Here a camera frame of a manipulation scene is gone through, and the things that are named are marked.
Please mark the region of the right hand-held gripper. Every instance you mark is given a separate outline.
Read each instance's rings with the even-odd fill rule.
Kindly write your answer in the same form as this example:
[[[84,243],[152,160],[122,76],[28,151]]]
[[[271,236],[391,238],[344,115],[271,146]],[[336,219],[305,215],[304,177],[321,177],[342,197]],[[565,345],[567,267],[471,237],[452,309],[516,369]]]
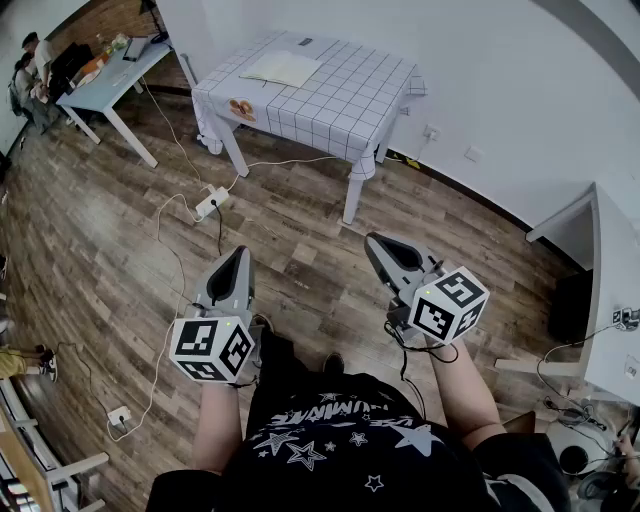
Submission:
[[[387,326],[400,342],[421,333],[446,346],[476,325],[490,292],[468,269],[446,270],[428,247],[403,235],[370,232],[364,247],[394,293]]]

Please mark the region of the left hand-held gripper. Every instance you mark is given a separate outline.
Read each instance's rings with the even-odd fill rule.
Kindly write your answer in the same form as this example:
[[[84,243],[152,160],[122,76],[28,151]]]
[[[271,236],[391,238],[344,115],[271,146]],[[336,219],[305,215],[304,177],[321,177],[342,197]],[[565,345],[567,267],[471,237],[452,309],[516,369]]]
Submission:
[[[246,246],[218,257],[200,277],[196,312],[176,321],[169,352],[170,360],[191,380],[237,382],[256,347],[250,333],[254,281],[253,259]],[[230,295],[233,300],[217,302]]]

